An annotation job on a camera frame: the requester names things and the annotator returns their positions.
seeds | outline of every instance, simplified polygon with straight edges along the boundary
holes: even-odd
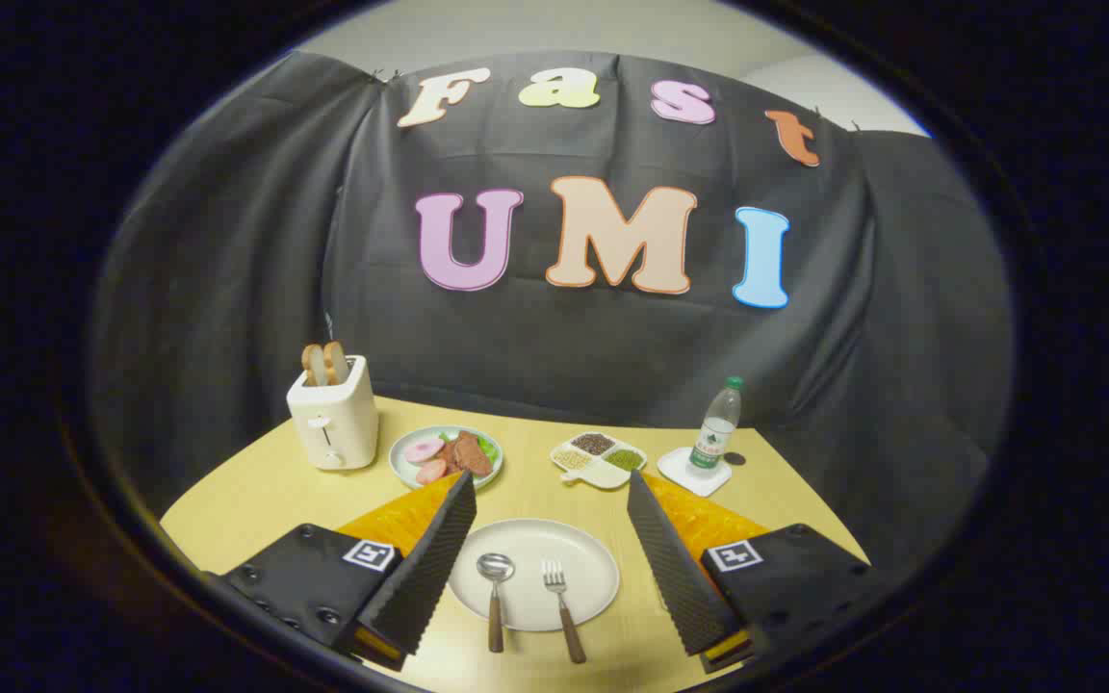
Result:
[[[638,456],[638,453],[630,451],[628,449],[615,450],[607,456],[607,461],[615,465],[617,468],[621,470],[634,470],[638,468],[644,458]]]
[[[580,438],[572,440],[572,445],[590,453],[590,456],[599,456],[609,450],[613,444],[615,444],[613,440],[601,434],[584,434]]]
[[[554,461],[569,470],[578,470],[584,469],[584,465],[589,463],[589,456],[582,456],[581,452],[572,450],[560,450],[554,453]]]

plastic bottle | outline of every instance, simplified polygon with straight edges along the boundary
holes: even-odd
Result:
[[[709,405],[704,414],[704,425],[700,427],[700,438],[691,449],[692,469],[712,470],[721,461],[730,445],[730,435],[739,426],[743,408],[743,378],[728,377],[726,386]]]

toaster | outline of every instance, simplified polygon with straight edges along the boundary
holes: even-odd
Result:
[[[375,461],[379,412],[365,356],[347,355],[339,385],[307,386],[302,373],[286,400],[311,463],[322,470],[356,470]]]

pink letter u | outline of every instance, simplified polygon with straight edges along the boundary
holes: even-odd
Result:
[[[487,190],[478,195],[478,205],[485,210],[485,249],[476,265],[466,265],[452,256],[452,214],[465,198],[456,193],[419,198],[421,271],[435,284],[454,291],[480,291],[500,281],[507,271],[511,211],[523,201],[519,190]]]

letter i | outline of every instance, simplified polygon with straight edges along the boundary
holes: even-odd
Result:
[[[782,237],[790,220],[755,207],[740,207],[734,218],[747,230],[747,259],[734,298],[756,308],[783,307],[790,297],[782,289]]]

